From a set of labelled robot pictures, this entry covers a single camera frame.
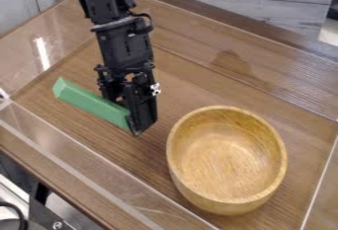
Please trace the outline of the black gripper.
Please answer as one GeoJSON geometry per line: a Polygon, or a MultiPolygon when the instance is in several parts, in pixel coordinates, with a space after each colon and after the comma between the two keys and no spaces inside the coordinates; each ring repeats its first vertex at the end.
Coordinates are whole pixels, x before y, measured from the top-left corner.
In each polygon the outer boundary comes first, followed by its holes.
{"type": "Polygon", "coordinates": [[[126,123],[140,135],[157,121],[158,83],[149,32],[153,24],[145,15],[129,16],[109,23],[97,23],[94,33],[102,64],[94,67],[101,97],[116,104],[125,102],[126,123]]]}

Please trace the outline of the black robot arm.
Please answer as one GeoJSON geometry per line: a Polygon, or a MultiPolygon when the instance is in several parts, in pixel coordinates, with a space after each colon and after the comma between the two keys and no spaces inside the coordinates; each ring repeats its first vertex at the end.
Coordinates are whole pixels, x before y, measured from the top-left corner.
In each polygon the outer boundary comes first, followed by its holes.
{"type": "Polygon", "coordinates": [[[77,0],[90,20],[102,62],[93,67],[113,123],[138,135],[157,121],[157,94],[149,32],[153,21],[134,13],[134,0],[77,0]]]}

